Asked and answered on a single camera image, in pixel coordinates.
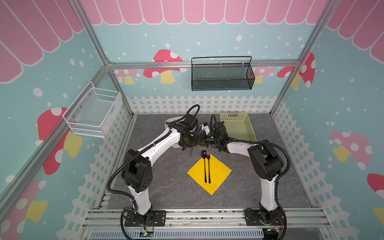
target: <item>yellow napkin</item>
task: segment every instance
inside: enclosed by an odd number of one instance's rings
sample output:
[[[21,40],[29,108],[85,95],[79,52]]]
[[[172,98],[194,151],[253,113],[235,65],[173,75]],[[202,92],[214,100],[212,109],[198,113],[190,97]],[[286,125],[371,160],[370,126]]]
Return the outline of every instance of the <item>yellow napkin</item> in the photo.
[[[211,183],[209,184],[208,178],[208,159],[205,159],[205,167],[207,171],[207,183],[205,183],[204,178],[204,159],[200,159],[187,173],[210,195],[214,194],[219,186],[224,182],[228,177],[230,172],[229,169],[224,163],[220,162],[217,158],[211,155],[209,160],[210,174],[211,174]]]

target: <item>green tray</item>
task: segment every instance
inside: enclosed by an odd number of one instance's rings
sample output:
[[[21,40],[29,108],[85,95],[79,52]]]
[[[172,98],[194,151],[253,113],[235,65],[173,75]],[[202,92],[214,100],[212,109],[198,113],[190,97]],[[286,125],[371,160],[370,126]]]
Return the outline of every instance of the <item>green tray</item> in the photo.
[[[247,141],[256,141],[251,121],[247,113],[221,113],[220,122],[224,121],[229,137]]]

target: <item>white wire basket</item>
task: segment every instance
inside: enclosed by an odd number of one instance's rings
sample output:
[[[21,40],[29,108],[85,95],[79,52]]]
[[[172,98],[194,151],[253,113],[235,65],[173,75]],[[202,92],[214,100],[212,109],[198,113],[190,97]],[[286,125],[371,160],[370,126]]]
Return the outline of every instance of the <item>white wire basket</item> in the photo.
[[[120,92],[95,88],[90,82],[63,118],[74,134],[105,137],[121,106]]]

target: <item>white polka dot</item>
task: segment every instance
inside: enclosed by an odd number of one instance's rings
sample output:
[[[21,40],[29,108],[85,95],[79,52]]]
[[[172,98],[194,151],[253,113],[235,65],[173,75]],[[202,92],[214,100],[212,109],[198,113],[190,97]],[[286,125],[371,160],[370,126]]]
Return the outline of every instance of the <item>white polka dot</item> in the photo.
[[[8,220],[4,220],[3,222],[1,222],[1,232],[2,234],[4,234],[8,228],[11,226],[11,222],[8,221]]]
[[[174,52],[170,52],[169,55],[172,58],[177,58],[178,57],[178,55],[176,53],[174,53]]]
[[[368,154],[372,154],[372,147],[371,146],[366,146],[365,147],[365,152]]]
[[[301,72],[305,73],[305,71],[307,71],[307,65],[304,64],[304,66],[301,68]]]
[[[46,184],[47,184],[47,181],[46,181],[46,180],[41,180],[41,181],[39,182],[39,184],[37,184],[37,187],[38,187],[39,189],[43,189],[43,188],[45,187]]]
[[[41,97],[43,95],[43,91],[40,88],[34,88],[33,94],[38,96],[38,97]]]
[[[358,167],[359,167],[361,170],[365,170],[365,164],[362,163],[362,162],[358,162]]]
[[[357,145],[356,143],[352,143],[351,150],[356,152],[357,150],[359,150],[359,145]]]
[[[17,209],[23,209],[27,205],[27,203],[28,203],[28,200],[26,198],[23,198],[17,201],[15,207]]]
[[[51,113],[55,116],[60,116],[60,114],[62,113],[62,109],[61,108],[52,108]]]
[[[55,154],[56,162],[61,163],[61,160],[63,159],[63,152],[64,152],[63,149],[60,149],[59,151],[56,152]]]
[[[341,140],[336,138],[335,140],[333,140],[335,143],[337,143],[338,145],[341,145]]]
[[[10,182],[12,182],[12,180],[15,178],[15,176],[13,176],[13,175],[9,175],[8,177],[6,177],[5,178],[5,182],[6,183],[10,183]]]

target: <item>black mesh basket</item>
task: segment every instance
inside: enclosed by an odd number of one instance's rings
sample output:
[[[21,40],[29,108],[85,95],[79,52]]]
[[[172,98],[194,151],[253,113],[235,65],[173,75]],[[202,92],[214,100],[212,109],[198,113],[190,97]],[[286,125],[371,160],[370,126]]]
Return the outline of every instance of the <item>black mesh basket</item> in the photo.
[[[220,58],[220,61],[214,61],[214,58]],[[246,58],[246,61],[234,60],[236,58]],[[255,76],[251,59],[250,56],[192,58],[192,91],[252,89]]]

